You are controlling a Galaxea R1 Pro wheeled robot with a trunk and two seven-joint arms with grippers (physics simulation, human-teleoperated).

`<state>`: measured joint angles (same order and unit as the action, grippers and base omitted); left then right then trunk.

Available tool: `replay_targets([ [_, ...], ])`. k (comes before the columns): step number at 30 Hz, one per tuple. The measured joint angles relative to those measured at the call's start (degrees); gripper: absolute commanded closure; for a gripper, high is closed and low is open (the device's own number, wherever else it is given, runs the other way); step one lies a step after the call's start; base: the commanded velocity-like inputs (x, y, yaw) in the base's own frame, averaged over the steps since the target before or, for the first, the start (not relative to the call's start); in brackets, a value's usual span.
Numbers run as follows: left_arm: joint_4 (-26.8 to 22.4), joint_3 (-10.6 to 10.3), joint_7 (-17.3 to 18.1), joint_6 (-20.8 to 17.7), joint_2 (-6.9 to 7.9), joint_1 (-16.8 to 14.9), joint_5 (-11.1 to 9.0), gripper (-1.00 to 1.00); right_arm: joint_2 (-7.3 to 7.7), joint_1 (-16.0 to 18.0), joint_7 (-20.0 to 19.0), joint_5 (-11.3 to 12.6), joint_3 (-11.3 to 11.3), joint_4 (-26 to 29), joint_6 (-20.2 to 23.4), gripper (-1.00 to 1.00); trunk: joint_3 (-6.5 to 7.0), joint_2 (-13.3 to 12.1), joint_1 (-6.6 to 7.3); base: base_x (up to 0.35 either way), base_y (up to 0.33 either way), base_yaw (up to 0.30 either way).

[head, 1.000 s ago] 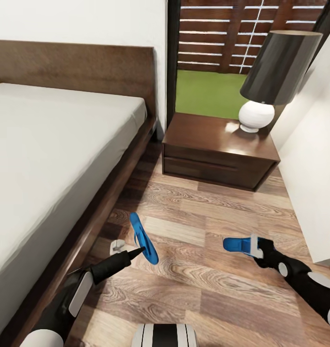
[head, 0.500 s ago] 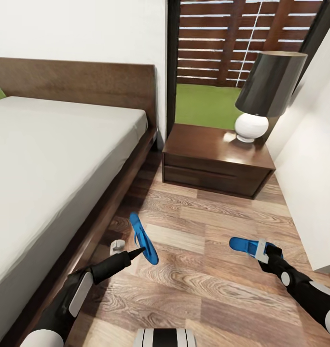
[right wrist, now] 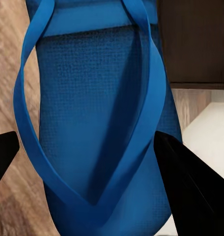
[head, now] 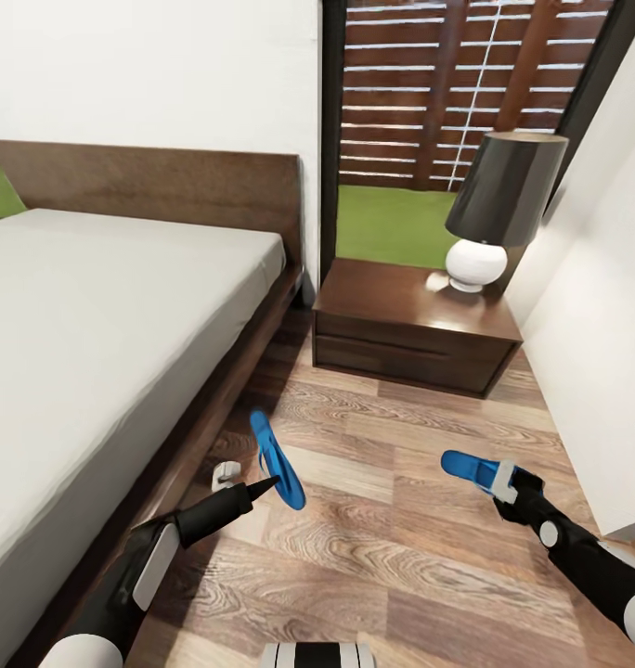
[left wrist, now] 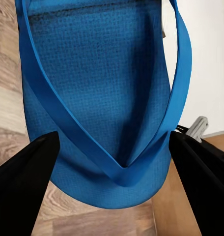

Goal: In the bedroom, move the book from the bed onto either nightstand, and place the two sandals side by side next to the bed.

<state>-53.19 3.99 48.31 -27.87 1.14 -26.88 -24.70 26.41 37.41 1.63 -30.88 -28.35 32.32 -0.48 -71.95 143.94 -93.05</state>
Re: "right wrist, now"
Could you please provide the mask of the sandal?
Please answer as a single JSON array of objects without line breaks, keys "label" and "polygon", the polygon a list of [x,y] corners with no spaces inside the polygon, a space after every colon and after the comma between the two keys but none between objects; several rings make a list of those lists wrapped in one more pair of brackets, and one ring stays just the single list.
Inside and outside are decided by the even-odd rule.
[{"label": "sandal", "polygon": [[[30,25],[14,87],[26,153],[61,236],[154,236],[172,212],[156,131],[182,131],[156,0],[26,0]],[[24,91],[34,48],[39,139]]]}]

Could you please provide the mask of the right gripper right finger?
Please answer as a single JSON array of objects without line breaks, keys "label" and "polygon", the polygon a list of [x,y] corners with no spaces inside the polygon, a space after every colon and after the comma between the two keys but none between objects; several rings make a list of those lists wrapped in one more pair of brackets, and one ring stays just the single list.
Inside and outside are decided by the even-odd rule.
[{"label": "right gripper right finger", "polygon": [[224,178],[170,134],[153,147],[178,236],[224,236]]}]

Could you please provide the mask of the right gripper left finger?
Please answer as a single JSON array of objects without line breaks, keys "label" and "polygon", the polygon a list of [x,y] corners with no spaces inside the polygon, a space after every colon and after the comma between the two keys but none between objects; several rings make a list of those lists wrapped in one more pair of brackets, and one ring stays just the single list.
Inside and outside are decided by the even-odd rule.
[{"label": "right gripper left finger", "polygon": [[0,181],[20,149],[15,131],[0,134]]}]

